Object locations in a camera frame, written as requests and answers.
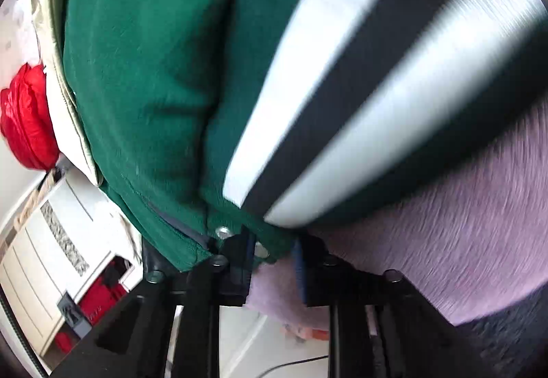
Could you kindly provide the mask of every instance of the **white stripe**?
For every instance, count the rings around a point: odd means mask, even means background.
[[[483,87],[545,16],[541,0],[451,0],[265,220],[305,225],[384,173]]]
[[[225,177],[241,206],[278,144],[375,0],[300,0]]]

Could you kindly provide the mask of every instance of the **white wall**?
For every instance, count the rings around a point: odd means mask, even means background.
[[[12,19],[17,0],[4,0],[0,6],[0,89],[7,87],[19,68],[25,63],[23,52],[16,40],[17,24]],[[10,221],[22,196],[43,177],[44,173],[31,171],[19,164],[6,142],[0,138],[0,233]]]

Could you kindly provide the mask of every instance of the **black metal frame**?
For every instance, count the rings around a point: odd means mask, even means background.
[[[220,255],[187,273],[173,274],[157,252],[145,253],[149,281],[122,299],[51,376],[163,378],[175,307],[183,305],[172,377],[219,378],[219,306],[245,303],[254,242],[247,232],[229,238]],[[330,378],[494,377],[400,272],[357,271],[309,236],[294,255],[304,302],[330,307]]]

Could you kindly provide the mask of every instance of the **cable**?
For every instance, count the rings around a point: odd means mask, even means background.
[[[262,374],[260,374],[257,378],[264,378],[267,376],[270,372],[274,372],[275,370],[281,369],[282,367],[288,366],[288,365],[295,365],[295,364],[302,364],[302,363],[310,363],[312,361],[318,361],[318,360],[325,360],[329,358],[329,355],[325,355],[323,357],[316,357],[316,358],[309,358],[307,360],[301,360],[301,361],[294,361],[292,363],[285,363],[277,365],[276,367],[271,367],[270,369],[266,370]]]
[[[2,288],[2,285],[0,285],[0,304],[2,308],[4,309],[5,315],[8,317],[9,323],[12,325],[13,330],[15,331],[15,334],[17,335],[17,338],[19,338],[19,341],[21,341],[21,344],[23,344],[23,348],[25,349],[25,352],[27,353],[28,357],[30,358],[32,364],[36,369],[38,370],[38,373],[43,378],[48,378],[48,373],[44,369],[44,366],[36,356],[34,350],[32,350],[31,344],[28,343],[28,340],[21,330],[21,326],[19,325],[19,322],[17,321],[17,318],[15,317],[12,307],[10,306],[8,302],[8,298],[6,297],[4,293],[4,289]]]

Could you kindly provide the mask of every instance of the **red puffer jacket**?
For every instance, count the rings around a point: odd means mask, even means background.
[[[9,88],[0,91],[0,108],[0,131],[17,160],[31,169],[53,168],[59,148],[49,116],[44,67],[23,65]]]

